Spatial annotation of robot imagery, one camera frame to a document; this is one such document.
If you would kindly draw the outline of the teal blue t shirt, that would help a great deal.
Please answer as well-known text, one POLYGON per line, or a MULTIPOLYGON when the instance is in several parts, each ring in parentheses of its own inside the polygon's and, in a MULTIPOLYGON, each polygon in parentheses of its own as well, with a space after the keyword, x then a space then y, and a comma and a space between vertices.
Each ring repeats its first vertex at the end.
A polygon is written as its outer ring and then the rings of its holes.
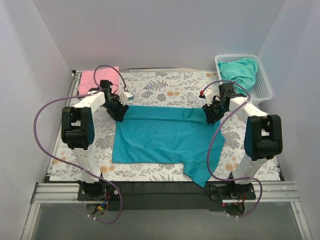
POLYGON ((116 122, 112 161, 118 164, 183 164, 204 187, 219 164, 225 138, 201 108, 131 106, 116 122))

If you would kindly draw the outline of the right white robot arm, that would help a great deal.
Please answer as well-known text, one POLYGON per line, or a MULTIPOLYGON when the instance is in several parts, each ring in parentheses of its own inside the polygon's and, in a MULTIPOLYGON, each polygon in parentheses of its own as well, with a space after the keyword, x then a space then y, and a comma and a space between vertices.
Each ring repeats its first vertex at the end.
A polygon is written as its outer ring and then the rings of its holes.
POLYGON ((229 80, 219 81, 219 94, 205 87, 199 94, 206 100, 202 107, 209 124, 221 121, 225 123, 229 113, 236 114, 245 124, 245 154, 238 167, 229 174, 227 179, 215 178, 208 186, 212 200, 233 200, 237 204, 246 199, 256 198, 252 182, 255 175, 268 161, 279 155, 283 150, 282 123, 277 114, 261 111, 250 101, 247 91, 237 93, 235 83, 229 80))

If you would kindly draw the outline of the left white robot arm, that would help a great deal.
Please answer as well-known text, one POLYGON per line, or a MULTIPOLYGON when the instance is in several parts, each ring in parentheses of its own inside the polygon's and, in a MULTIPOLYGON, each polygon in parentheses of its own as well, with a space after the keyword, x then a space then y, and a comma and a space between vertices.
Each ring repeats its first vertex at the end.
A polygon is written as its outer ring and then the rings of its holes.
POLYGON ((134 95, 124 90, 120 94, 112 92, 113 84, 109 80, 101 80, 99 87, 91 88, 88 96, 74 106, 66 106, 61 113, 61 139, 67 144, 76 157, 78 165, 83 168, 82 180, 77 183, 82 193, 91 199, 102 200, 107 193, 106 184, 93 177, 101 175, 94 156, 95 126, 94 113, 103 107, 116 122, 122 122, 129 109, 128 101, 134 95))

